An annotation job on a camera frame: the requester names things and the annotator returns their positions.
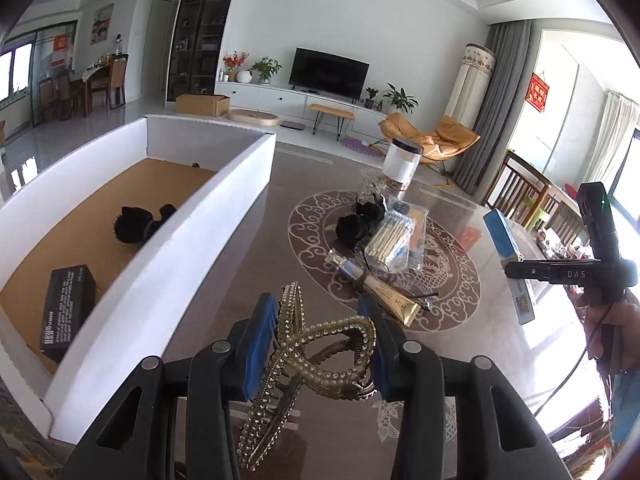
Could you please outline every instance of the flower pot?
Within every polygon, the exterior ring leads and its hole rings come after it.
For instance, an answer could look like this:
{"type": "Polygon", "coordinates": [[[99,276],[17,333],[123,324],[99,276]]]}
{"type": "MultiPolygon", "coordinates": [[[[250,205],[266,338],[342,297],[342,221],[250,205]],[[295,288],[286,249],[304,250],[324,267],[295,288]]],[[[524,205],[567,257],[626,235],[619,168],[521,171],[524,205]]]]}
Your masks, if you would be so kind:
{"type": "Polygon", "coordinates": [[[239,83],[250,83],[252,78],[253,77],[251,76],[251,72],[249,72],[248,70],[241,70],[236,75],[236,79],[239,83]]]}

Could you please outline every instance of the television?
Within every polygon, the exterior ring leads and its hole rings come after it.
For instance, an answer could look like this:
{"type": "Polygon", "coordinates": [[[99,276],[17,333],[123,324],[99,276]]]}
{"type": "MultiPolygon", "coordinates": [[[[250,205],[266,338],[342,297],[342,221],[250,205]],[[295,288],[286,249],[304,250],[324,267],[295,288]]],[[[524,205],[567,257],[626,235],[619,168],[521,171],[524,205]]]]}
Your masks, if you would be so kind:
{"type": "Polygon", "coordinates": [[[298,48],[289,84],[359,99],[368,71],[368,63],[298,48]]]}

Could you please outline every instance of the blue and white box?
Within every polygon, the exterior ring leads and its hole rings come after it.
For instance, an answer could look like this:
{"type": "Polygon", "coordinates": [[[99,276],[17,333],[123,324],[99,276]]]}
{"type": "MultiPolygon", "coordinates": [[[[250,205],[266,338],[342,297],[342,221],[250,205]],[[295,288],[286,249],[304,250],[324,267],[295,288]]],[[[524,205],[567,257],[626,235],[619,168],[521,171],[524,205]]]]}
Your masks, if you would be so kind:
{"type": "MultiPolygon", "coordinates": [[[[489,211],[484,217],[484,224],[489,229],[489,234],[494,241],[495,249],[498,251],[501,261],[514,258],[516,254],[519,254],[516,240],[511,234],[509,225],[503,214],[494,209],[489,211]]],[[[511,291],[511,297],[513,298],[513,306],[516,309],[518,316],[518,322],[521,325],[533,321],[536,319],[533,313],[533,307],[536,301],[533,296],[533,290],[529,280],[512,280],[507,278],[509,283],[509,290],[511,291]]]]}

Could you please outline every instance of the black object in box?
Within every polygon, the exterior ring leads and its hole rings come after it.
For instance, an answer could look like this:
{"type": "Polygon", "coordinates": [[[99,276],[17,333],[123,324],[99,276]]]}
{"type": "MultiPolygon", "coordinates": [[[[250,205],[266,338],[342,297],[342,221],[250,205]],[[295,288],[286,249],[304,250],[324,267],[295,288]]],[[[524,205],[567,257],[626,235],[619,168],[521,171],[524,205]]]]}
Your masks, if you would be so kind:
{"type": "Polygon", "coordinates": [[[40,351],[59,363],[95,306],[95,280],[86,265],[51,272],[42,314],[40,351]]]}

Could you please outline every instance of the silver bolt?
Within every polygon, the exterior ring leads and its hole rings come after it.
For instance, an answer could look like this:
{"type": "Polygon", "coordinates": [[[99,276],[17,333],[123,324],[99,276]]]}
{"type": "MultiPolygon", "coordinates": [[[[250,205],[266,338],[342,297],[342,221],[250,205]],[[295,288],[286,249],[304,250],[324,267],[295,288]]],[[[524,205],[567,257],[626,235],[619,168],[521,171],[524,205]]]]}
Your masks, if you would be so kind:
{"type": "Polygon", "coordinates": [[[418,354],[422,350],[422,345],[417,341],[405,341],[402,348],[409,354],[418,354]]]}
{"type": "Polygon", "coordinates": [[[231,343],[229,341],[221,339],[220,341],[216,341],[215,343],[213,343],[213,345],[211,345],[211,349],[216,354],[225,354],[229,352],[229,350],[231,350],[231,343]]]}
{"type": "Polygon", "coordinates": [[[142,359],[141,366],[145,370],[153,370],[159,364],[160,364],[160,359],[158,359],[156,356],[150,355],[149,357],[145,357],[144,359],[142,359]]]}
{"type": "Polygon", "coordinates": [[[482,368],[482,370],[488,370],[492,366],[491,359],[489,359],[488,357],[485,357],[483,355],[476,357],[474,359],[474,364],[478,368],[482,368]]]}

